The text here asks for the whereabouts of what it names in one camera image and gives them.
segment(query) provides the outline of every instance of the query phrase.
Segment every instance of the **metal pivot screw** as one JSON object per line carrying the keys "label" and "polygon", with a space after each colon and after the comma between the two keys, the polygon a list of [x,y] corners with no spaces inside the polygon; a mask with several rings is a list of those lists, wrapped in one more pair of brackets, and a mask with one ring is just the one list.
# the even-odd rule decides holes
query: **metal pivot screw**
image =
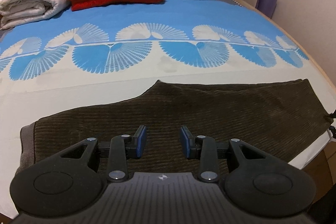
{"label": "metal pivot screw", "polygon": [[215,172],[212,172],[212,171],[204,171],[204,172],[201,173],[201,178],[205,179],[205,180],[208,180],[208,181],[216,179],[217,176],[218,175]]}
{"label": "metal pivot screw", "polygon": [[112,172],[109,172],[109,177],[111,179],[122,179],[126,176],[126,174],[123,172],[123,171],[120,171],[120,170],[114,170]]}
{"label": "metal pivot screw", "polygon": [[121,137],[124,139],[124,143],[129,143],[129,142],[132,141],[131,135],[123,134],[123,135],[121,135]]}

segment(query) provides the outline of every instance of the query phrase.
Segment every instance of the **blue fan pattern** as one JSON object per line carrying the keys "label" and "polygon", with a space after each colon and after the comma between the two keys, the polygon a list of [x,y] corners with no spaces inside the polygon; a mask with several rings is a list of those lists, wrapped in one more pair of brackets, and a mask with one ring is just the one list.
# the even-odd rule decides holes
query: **blue fan pattern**
{"label": "blue fan pattern", "polygon": [[277,64],[275,56],[270,48],[235,44],[230,45],[242,57],[259,66],[272,68]]}
{"label": "blue fan pattern", "polygon": [[303,67],[303,62],[300,57],[293,50],[278,50],[274,49],[275,53],[280,56],[280,58],[287,63],[293,65],[297,68]]}
{"label": "blue fan pattern", "polygon": [[151,48],[151,42],[77,46],[73,50],[72,60],[84,71],[108,73],[124,70],[139,63],[149,54]]}
{"label": "blue fan pattern", "polygon": [[161,42],[160,46],[171,58],[194,67],[217,67],[229,58],[229,51],[223,43]]}
{"label": "blue fan pattern", "polygon": [[[133,41],[141,40],[139,34],[153,36],[155,40],[132,42],[127,39],[132,37]],[[3,53],[0,72],[14,60],[9,69],[9,77],[12,80],[33,79],[63,58],[69,45],[74,43],[72,38],[77,43],[72,52],[73,63],[83,71],[99,74],[125,70],[138,64],[150,53],[154,42],[159,42],[161,49],[171,58],[199,68],[224,65],[230,56],[228,45],[246,60],[265,68],[277,64],[276,55],[297,68],[303,66],[302,59],[308,60],[302,50],[286,36],[271,40],[251,31],[246,31],[245,36],[239,36],[229,30],[208,25],[194,27],[192,34],[196,40],[191,40],[183,31],[166,25],[139,23],[118,32],[115,39],[119,42],[115,43],[106,41],[107,33],[87,23],[51,40],[54,44],[60,43],[56,48],[46,46],[40,51],[42,42],[38,37],[17,42]]]}
{"label": "blue fan pattern", "polygon": [[43,50],[38,54],[15,58],[9,70],[12,80],[33,79],[54,66],[67,53],[69,46],[62,45],[54,50]]}

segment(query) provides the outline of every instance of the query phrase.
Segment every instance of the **white blanket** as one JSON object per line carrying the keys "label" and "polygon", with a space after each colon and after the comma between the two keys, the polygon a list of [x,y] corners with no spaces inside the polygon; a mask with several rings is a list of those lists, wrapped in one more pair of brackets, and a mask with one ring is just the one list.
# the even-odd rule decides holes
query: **white blanket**
{"label": "white blanket", "polygon": [[1,29],[51,18],[69,4],[69,0],[1,0]]}

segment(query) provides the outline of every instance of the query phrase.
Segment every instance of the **brown corduroy cloth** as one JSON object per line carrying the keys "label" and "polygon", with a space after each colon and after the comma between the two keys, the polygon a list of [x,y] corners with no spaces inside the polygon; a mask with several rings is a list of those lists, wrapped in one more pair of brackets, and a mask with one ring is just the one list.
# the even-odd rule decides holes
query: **brown corduroy cloth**
{"label": "brown corduroy cloth", "polygon": [[[130,100],[44,117],[31,131],[38,162],[88,137],[110,141],[116,135],[133,135],[143,124],[147,126],[145,151],[141,159],[128,160],[129,170],[168,173],[194,172],[198,168],[197,160],[183,157],[179,143],[183,124],[193,135],[211,136],[216,141],[239,138],[288,162],[332,122],[308,80],[255,85],[158,81]],[[225,160],[220,165],[226,173]],[[105,168],[106,160],[102,160],[100,170]]]}

